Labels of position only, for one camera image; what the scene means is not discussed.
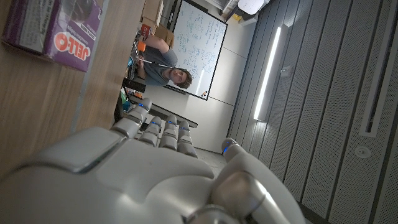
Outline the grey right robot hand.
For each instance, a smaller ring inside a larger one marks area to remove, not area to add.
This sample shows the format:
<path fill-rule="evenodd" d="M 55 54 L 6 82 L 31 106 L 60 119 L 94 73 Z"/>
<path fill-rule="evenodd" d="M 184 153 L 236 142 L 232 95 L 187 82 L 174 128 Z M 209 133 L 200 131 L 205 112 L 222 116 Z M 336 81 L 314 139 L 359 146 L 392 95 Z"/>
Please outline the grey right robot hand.
<path fill-rule="evenodd" d="M 1 180 L 2 223 L 303 223 L 285 185 L 234 139 L 214 175 L 186 121 L 155 117 L 146 98 L 112 128 L 88 128 Z"/>

